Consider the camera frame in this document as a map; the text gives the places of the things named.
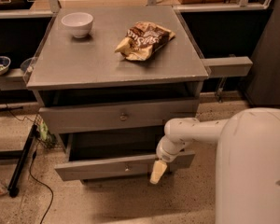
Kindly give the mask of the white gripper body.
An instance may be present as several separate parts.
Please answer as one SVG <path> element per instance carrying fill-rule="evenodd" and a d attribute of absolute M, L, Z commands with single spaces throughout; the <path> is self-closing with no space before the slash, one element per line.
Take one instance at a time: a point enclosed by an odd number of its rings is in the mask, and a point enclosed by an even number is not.
<path fill-rule="evenodd" d="M 174 143 L 168 138 L 162 138 L 157 145 L 156 154 L 160 160 L 172 162 L 184 148 L 183 142 Z"/>

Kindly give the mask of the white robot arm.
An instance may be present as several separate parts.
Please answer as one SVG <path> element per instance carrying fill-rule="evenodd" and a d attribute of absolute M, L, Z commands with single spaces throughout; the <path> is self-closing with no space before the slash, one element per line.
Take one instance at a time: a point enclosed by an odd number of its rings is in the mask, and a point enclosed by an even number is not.
<path fill-rule="evenodd" d="M 249 108 L 229 119 L 170 119 L 150 182 L 192 142 L 217 143 L 216 224 L 280 224 L 280 109 Z"/>

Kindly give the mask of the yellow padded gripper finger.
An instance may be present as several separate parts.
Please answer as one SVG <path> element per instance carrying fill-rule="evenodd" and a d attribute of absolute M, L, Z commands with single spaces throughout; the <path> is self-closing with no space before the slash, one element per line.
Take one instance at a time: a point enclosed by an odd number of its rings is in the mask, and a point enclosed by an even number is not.
<path fill-rule="evenodd" d="M 158 184 L 161 180 L 161 177 L 164 175 L 167 169 L 167 163 L 163 160 L 157 160 L 153 164 L 151 176 L 150 176 L 150 183 L 151 184 Z"/>

